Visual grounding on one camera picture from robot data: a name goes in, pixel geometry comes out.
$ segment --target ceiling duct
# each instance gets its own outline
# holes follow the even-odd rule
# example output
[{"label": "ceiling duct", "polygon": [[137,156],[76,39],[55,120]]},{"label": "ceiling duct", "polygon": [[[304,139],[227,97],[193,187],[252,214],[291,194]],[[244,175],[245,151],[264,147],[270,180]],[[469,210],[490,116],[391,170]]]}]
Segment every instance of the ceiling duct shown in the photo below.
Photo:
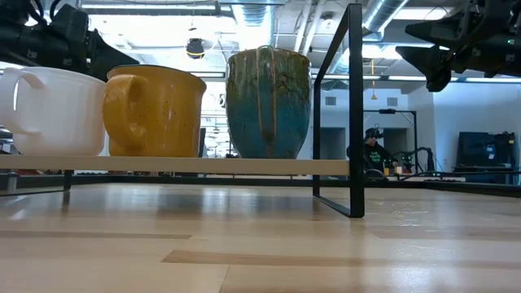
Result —
[{"label": "ceiling duct", "polygon": [[271,45],[274,39],[275,7],[273,5],[233,5],[241,50]]},{"label": "ceiling duct", "polygon": [[[409,0],[370,0],[367,4],[366,13],[362,20],[364,37],[376,33],[383,38],[383,30],[392,21],[396,13],[407,4]],[[349,57],[346,50],[335,64],[331,67],[334,74],[349,73]],[[336,81],[327,82],[322,87],[324,90],[335,88]]]}]

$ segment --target mug handle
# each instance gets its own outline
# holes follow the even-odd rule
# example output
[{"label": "mug handle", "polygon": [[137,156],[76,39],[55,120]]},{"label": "mug handle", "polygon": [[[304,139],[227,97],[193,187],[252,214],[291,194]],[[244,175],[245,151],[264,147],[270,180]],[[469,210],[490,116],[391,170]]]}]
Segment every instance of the mug handle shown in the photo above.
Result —
[{"label": "mug handle", "polygon": [[31,72],[18,68],[6,68],[0,78],[0,124],[12,133],[34,134],[38,131],[27,130],[20,124],[20,110],[15,110],[16,85],[21,79],[26,80],[34,89],[43,89],[45,84]]},{"label": "mug handle", "polygon": [[132,91],[147,91],[148,79],[133,74],[111,78],[105,88],[103,100],[103,123],[108,136],[119,145],[141,149],[144,147],[146,130],[130,122],[129,107]]}]

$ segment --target light wood surface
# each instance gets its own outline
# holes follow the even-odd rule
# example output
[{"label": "light wood surface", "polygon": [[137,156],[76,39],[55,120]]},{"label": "light wood surface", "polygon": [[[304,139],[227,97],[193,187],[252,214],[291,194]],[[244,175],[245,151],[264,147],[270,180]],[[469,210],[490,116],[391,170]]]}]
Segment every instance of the light wood surface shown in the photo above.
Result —
[{"label": "light wood surface", "polygon": [[267,175],[347,175],[346,160],[251,160],[124,156],[3,155],[0,168]]},{"label": "light wood surface", "polygon": [[[0,198],[0,292],[464,292],[521,288],[521,201],[366,190],[106,184]],[[348,189],[322,189],[348,203]]]}]

